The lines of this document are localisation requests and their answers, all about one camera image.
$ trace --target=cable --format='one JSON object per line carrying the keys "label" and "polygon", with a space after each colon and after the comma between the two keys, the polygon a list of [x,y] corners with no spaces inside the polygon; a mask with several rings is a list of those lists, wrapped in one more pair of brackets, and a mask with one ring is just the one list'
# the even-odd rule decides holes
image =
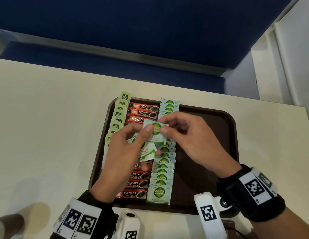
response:
{"label": "cable", "polygon": [[234,229],[234,228],[226,227],[225,229],[226,229],[226,230],[233,230],[233,231],[235,231],[236,233],[238,233],[241,237],[243,237],[244,239],[247,239],[242,233],[240,233],[238,230],[236,230],[236,229]]}

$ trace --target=table surface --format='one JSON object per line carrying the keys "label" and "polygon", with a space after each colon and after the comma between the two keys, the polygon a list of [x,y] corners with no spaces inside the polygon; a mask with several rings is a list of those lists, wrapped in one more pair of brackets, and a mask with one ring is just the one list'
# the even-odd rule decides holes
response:
{"label": "table surface", "polygon": [[[228,112],[240,162],[258,167],[309,224],[305,108],[0,60],[0,216],[26,216],[24,238],[48,238],[71,197],[88,188],[108,105],[123,90]],[[171,239],[205,238],[198,216],[133,212],[143,222],[140,238],[162,238],[162,231]],[[251,227],[241,214],[233,220],[242,232]]]}

